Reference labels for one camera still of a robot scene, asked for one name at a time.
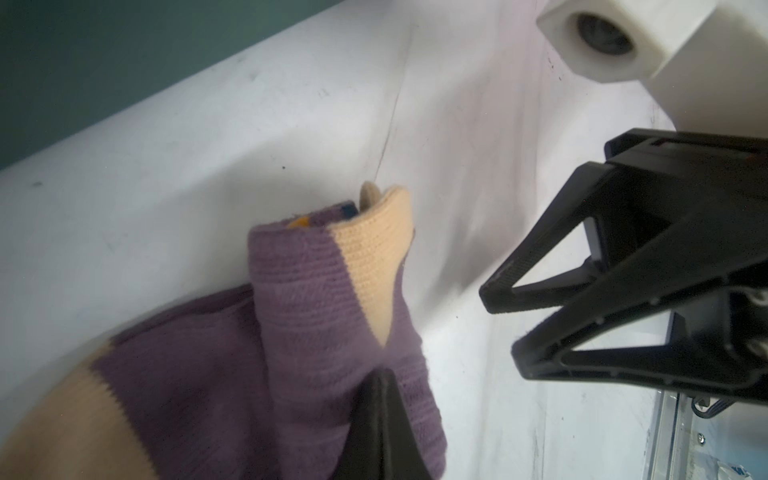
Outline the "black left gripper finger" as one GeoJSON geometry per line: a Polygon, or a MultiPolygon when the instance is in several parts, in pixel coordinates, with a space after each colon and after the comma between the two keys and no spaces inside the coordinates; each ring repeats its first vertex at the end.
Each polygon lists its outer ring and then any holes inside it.
{"type": "Polygon", "coordinates": [[[336,480],[429,479],[395,374],[372,371],[361,384],[336,480]]]}

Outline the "purple sock with beige toe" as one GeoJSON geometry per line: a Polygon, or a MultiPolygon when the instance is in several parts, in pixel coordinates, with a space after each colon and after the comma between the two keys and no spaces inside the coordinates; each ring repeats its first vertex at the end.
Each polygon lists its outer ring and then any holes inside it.
{"type": "Polygon", "coordinates": [[[252,228],[249,282],[114,335],[17,425],[5,479],[334,479],[356,397],[390,369],[431,475],[447,439],[402,293],[409,192],[252,228]]]}

